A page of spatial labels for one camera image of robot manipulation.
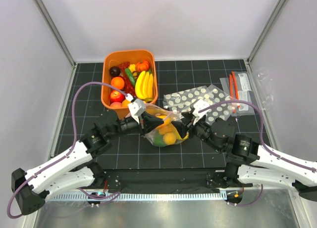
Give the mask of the yellow toy mango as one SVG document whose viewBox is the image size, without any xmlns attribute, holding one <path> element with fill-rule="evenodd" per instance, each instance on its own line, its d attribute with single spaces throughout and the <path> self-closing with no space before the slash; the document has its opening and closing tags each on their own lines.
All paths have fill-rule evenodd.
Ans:
<svg viewBox="0 0 317 228">
<path fill-rule="evenodd" d="M 181 137 L 180 134 L 178 133 L 177 129 L 175 128 L 175 126 L 171 124 L 171 127 L 173 129 L 173 133 L 175 134 L 177 140 L 184 141 L 184 140 L 186 140 L 189 137 L 189 133 L 188 132 L 187 132 L 185 137 Z"/>
<path fill-rule="evenodd" d="M 171 120 L 170 120 L 170 117 L 167 115 L 158 115 L 157 118 L 160 118 L 163 121 L 163 124 L 159 125 L 159 128 L 170 124 Z"/>
</svg>

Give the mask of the yellow toy lemon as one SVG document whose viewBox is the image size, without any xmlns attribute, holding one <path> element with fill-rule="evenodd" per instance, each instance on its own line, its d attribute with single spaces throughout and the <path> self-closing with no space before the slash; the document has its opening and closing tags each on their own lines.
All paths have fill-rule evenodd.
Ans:
<svg viewBox="0 0 317 228">
<path fill-rule="evenodd" d="M 169 132 L 163 135 L 163 142 L 166 145 L 173 145 L 176 143 L 176 140 L 177 140 L 176 134 L 173 132 Z"/>
</svg>

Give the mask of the pink polka dot zip bag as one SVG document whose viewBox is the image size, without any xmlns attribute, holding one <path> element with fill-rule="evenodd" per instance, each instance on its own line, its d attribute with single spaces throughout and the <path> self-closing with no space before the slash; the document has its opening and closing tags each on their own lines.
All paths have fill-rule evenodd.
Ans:
<svg viewBox="0 0 317 228">
<path fill-rule="evenodd" d="M 180 121 L 180 111 L 168 111 L 156 105 L 146 103 L 146 112 L 152 116 L 161 118 L 164 123 L 156 127 L 154 130 L 145 134 L 144 137 L 156 147 L 166 147 L 170 145 L 180 144 L 189 137 L 189 133 L 182 138 L 178 133 L 175 126 L 172 124 L 174 121 Z"/>
</svg>

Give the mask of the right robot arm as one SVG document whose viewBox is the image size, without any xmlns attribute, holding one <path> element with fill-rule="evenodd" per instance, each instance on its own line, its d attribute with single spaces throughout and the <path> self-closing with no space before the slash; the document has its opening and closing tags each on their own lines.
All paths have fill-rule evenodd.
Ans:
<svg viewBox="0 0 317 228">
<path fill-rule="evenodd" d="M 267 184 L 285 187 L 299 196 L 317 200 L 317 164 L 260 145 L 250 137 L 237 134 L 235 127 L 221 118 L 212 125 L 200 119 L 194 122 L 191 113 L 183 113 L 172 122 L 181 137 L 197 137 L 216 152 L 224 152 L 227 164 L 223 172 L 207 178 L 215 188 L 247 187 Z"/>
</svg>

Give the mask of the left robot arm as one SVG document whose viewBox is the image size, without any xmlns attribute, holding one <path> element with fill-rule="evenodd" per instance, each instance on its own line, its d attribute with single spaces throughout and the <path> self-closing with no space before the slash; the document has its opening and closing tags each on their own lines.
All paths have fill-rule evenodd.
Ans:
<svg viewBox="0 0 317 228">
<path fill-rule="evenodd" d="M 162 124 L 163 119 L 147 112 L 123 119 L 119 119 L 113 110 L 103 112 L 94 127 L 63 153 L 33 169 L 13 171 L 13 195 L 9 201 L 15 200 L 20 215 L 26 216 L 66 191 L 87 186 L 102 187 L 104 172 L 93 159 L 111 147 L 111 140 L 130 133 L 145 135 Z"/>
</svg>

